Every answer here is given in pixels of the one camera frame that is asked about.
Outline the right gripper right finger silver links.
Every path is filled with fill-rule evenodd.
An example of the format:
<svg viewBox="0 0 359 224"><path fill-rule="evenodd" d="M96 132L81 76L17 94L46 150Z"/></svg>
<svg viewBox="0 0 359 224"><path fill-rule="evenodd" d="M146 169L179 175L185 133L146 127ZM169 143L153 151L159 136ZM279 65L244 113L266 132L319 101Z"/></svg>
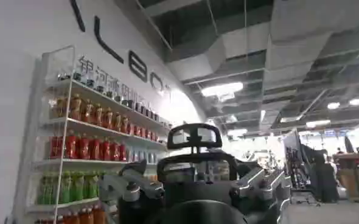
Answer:
<svg viewBox="0 0 359 224"><path fill-rule="evenodd" d="M290 177L286 177L283 170L266 174L264 169L256 167L232 182L230 198L233 203L253 198L265 202L276 201L284 208L291 200Z"/></svg>

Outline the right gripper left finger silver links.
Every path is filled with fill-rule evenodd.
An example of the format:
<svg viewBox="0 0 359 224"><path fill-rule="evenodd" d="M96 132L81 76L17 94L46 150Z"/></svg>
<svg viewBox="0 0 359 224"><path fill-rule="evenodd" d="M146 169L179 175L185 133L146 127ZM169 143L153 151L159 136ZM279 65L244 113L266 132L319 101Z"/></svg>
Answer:
<svg viewBox="0 0 359 224"><path fill-rule="evenodd" d="M138 201L143 192L150 199L160 199L164 195L161 183L144 176L147 168L145 159L126 164L115 174L100 177L100 201L123 199Z"/></svg>

